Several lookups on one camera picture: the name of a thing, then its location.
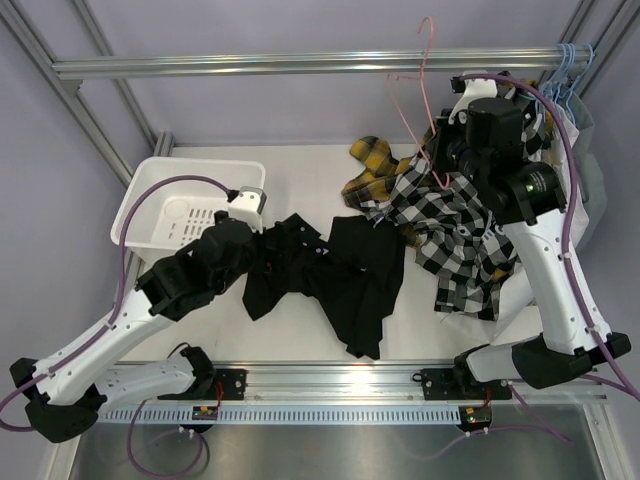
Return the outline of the pink wire hanger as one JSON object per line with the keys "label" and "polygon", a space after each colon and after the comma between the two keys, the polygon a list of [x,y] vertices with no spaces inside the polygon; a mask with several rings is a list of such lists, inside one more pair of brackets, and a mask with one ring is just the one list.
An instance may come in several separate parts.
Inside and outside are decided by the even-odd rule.
{"label": "pink wire hanger", "polygon": [[[435,138],[435,134],[438,132],[435,116],[433,114],[430,98],[426,85],[426,67],[429,60],[429,55],[433,48],[435,38],[435,21],[432,16],[425,16],[418,27],[417,35],[423,37],[424,44],[419,55],[418,70],[416,73],[390,73],[386,75],[386,88],[389,93],[392,104],[399,115],[401,123],[405,127],[410,139],[413,141],[417,152],[421,158],[426,162],[428,166],[428,172],[431,174],[436,185],[445,190],[450,185],[450,176],[448,174],[441,175],[436,171],[435,161],[431,159],[431,156],[426,151],[427,141],[424,139],[424,134],[429,132],[431,139]],[[420,111],[420,126],[422,130],[418,131],[414,129],[413,123],[405,115],[403,110],[403,104],[396,95],[395,86],[397,84],[404,84],[407,82],[413,82],[418,85],[419,92],[419,106],[414,107],[417,111]]]}

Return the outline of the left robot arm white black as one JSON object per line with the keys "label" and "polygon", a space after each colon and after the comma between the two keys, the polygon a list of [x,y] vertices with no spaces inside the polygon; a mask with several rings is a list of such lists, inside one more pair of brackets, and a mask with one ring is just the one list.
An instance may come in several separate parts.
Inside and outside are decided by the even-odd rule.
{"label": "left robot arm white black", "polygon": [[123,405],[156,397],[202,399],[216,382],[199,347],[167,359],[114,370],[140,343],[223,295],[257,258],[257,228],[224,218],[175,254],[158,260],[110,313],[47,358],[21,358],[10,368],[27,399],[26,431],[62,443]]}

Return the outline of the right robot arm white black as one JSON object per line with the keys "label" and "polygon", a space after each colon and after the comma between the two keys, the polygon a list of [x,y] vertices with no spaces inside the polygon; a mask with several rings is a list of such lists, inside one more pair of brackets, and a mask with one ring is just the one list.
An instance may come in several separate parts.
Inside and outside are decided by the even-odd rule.
{"label": "right robot arm white black", "polygon": [[457,356],[452,383],[465,397],[501,380],[521,379],[536,389],[564,384],[631,350],[628,336],[611,330],[591,296],[562,182],[550,165],[525,158],[524,127],[524,113],[500,97],[471,101],[465,122],[438,120],[437,165],[470,180],[502,227],[542,321],[536,337]]}

